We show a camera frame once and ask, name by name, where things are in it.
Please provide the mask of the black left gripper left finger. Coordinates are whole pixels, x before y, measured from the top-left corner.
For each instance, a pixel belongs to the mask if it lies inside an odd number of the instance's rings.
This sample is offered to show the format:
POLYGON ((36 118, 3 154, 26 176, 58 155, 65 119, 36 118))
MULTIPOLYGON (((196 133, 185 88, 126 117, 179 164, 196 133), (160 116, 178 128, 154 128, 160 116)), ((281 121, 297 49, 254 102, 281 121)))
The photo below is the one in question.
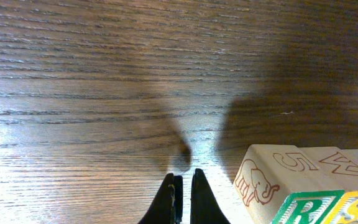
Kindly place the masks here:
POLYGON ((169 173, 139 224, 179 224, 182 216, 183 177, 169 173))

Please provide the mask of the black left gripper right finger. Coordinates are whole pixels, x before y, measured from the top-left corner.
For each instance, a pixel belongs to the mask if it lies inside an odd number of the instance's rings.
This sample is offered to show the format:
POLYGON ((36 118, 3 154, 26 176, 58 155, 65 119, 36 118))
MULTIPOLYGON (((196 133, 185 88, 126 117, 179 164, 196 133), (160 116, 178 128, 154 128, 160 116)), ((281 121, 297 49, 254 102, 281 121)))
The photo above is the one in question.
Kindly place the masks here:
POLYGON ((191 224, 230 224, 223 214, 202 169, 195 169, 191 183, 191 224))

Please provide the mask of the green R wooden block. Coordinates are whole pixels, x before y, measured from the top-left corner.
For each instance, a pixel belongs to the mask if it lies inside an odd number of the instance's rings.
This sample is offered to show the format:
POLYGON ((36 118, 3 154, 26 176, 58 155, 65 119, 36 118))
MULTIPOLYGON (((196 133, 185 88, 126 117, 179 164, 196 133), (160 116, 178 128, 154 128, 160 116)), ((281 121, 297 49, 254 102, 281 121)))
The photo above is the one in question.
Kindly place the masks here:
POLYGON ((344 189, 292 145, 249 146, 233 186, 254 223, 322 223, 344 189))

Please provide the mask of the yellow S wooden block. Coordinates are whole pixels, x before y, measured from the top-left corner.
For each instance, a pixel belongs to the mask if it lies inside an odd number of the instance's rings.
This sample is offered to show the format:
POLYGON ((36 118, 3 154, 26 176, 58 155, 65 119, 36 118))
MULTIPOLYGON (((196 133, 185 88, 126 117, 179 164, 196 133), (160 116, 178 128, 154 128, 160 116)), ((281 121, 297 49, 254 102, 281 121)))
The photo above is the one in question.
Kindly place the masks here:
POLYGON ((344 151, 355 149, 340 149, 337 147, 302 147, 301 150, 316 161, 328 177, 335 180, 335 182, 344 189, 344 195, 339 199, 337 204, 335 204, 323 222, 347 224, 338 222, 341 217, 341 208, 346 201, 346 187, 344 186, 344 181, 347 177, 355 173, 358 166, 344 155, 344 151))

